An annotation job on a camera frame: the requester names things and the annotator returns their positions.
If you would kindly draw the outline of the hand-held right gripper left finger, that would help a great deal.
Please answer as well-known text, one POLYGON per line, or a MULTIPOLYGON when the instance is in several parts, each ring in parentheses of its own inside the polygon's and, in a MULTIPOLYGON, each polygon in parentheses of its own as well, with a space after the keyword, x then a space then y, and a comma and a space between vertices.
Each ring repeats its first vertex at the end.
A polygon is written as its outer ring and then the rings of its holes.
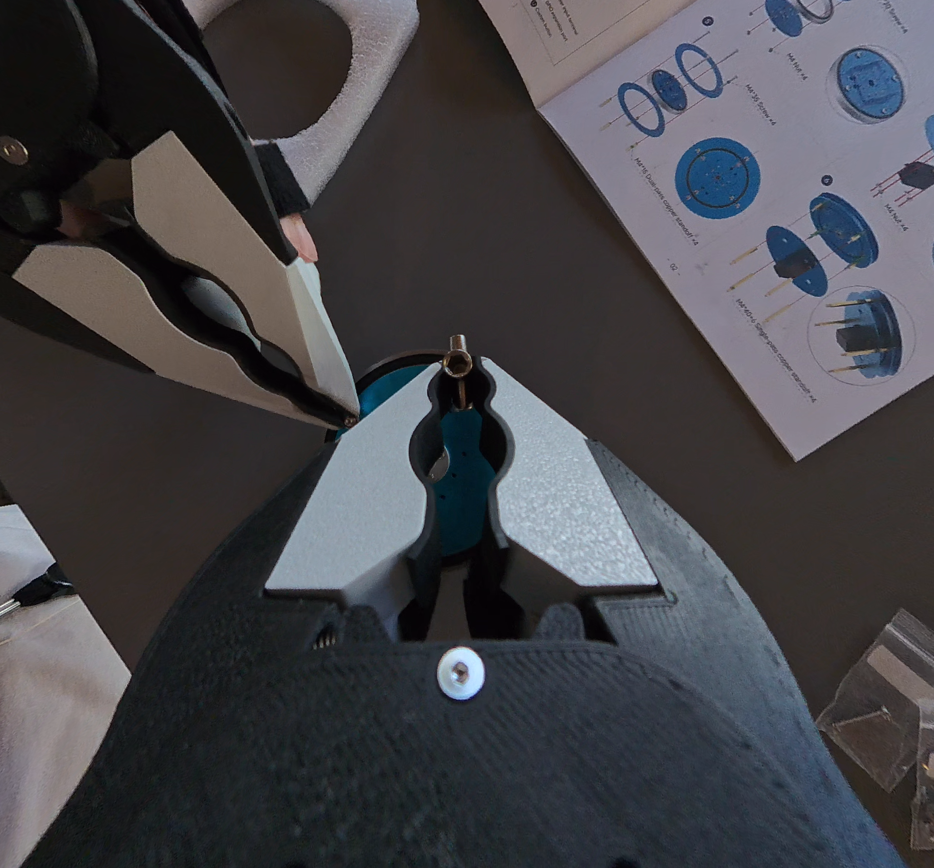
POLYGON ((339 440, 265 583, 268 594, 370 605, 382 621, 411 602, 404 560, 424 529, 428 494, 409 451, 439 370, 430 365, 339 440))

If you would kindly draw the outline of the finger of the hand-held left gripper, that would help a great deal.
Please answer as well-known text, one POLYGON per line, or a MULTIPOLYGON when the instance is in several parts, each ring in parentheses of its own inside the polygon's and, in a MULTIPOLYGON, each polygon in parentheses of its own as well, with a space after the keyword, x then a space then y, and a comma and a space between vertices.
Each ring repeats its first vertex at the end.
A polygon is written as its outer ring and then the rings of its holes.
POLYGON ((314 264, 283 264, 174 133, 132 159, 134 215, 170 256, 237 299, 257 337, 286 353, 300 383, 353 417, 359 400, 314 264))
POLYGON ((234 284, 245 287, 237 301, 257 338, 300 363, 297 377, 264 358, 242 332, 205 317, 138 256, 88 244, 43 244, 13 279, 162 378, 289 418, 343 427, 351 422, 351 397, 319 391, 307 338, 326 332, 299 272, 271 256, 234 269, 234 284))

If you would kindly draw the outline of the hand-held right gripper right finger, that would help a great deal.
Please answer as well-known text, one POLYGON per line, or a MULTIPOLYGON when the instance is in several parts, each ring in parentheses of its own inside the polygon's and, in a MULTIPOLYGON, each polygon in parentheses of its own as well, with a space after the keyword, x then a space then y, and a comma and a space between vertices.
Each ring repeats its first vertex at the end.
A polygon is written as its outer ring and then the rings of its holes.
POLYGON ((504 589, 654 589, 658 580, 586 436, 496 363, 493 415, 507 464, 492 492, 504 589))

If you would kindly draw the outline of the blue disc with black rim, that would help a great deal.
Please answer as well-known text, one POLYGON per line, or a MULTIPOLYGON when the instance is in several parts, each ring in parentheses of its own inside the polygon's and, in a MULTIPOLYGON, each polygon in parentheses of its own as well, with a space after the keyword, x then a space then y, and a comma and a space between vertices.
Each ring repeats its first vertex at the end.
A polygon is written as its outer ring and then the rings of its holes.
MULTIPOLYGON (((357 381, 360 415, 365 417, 444 356, 438 350, 405 352, 373 366, 357 381)), ((480 544, 487 523, 488 490, 506 459, 500 425, 482 406, 458 412, 450 408, 441 419, 448 455, 447 472, 432 468, 440 540, 447 566, 480 544)))

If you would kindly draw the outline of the metal cross socket wrench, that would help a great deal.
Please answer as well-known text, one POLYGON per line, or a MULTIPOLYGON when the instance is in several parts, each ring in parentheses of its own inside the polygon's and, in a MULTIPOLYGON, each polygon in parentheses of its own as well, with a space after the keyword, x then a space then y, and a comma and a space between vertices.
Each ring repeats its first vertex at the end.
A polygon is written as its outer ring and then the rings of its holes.
POLYGON ((449 351, 442 360, 442 371, 457 386, 453 407, 457 411, 471 409, 473 403, 468 399, 466 380, 473 370, 473 358, 468 351, 466 337, 458 334, 449 339, 449 351))

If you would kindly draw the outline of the person's left hand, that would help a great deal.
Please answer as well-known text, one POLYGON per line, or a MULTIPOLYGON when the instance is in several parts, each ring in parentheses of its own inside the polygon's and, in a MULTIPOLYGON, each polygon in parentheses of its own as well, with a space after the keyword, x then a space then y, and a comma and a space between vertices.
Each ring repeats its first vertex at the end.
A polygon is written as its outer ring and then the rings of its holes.
POLYGON ((319 260, 318 249, 300 212, 280 218, 280 225, 286 239, 295 248, 297 255, 305 262, 314 264, 319 260))

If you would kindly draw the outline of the white foam sheet with hole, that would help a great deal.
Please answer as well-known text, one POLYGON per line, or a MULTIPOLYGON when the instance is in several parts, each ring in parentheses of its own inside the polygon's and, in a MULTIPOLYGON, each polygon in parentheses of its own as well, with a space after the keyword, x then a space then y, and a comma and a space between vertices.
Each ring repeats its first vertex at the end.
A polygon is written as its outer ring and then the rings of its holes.
MULTIPOLYGON (((239 0, 182 0, 205 26, 239 0)), ((310 203, 343 162, 417 30, 415 0, 317 0, 347 25, 351 63, 341 91, 310 127, 276 144, 310 203)))

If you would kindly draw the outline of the instruction sheet with blue drawings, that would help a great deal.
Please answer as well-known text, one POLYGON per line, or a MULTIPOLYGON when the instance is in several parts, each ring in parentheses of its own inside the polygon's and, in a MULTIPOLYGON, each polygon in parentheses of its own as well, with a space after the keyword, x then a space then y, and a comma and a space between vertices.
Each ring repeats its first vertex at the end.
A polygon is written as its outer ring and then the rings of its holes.
POLYGON ((698 0, 541 111, 799 461, 932 375, 933 0, 698 0))

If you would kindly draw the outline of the person's white t-shirt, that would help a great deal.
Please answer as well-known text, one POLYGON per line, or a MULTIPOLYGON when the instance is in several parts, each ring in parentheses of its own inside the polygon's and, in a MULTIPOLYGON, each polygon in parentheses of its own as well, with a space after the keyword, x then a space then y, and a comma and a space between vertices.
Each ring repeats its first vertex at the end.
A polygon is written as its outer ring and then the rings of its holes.
POLYGON ((2 866, 23 862, 75 791, 129 679, 76 595, 2 618, 2 866))

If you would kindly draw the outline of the clear plastic parts bag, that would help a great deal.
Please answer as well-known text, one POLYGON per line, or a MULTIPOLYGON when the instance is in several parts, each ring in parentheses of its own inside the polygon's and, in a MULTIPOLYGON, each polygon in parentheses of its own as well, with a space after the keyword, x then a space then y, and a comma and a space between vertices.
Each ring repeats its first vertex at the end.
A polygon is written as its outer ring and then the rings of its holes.
POLYGON ((914 766, 918 703, 933 698, 933 634, 900 609, 816 720, 885 792, 914 766))
POLYGON ((912 802, 911 848, 933 850, 933 701, 918 701, 916 796, 912 802))

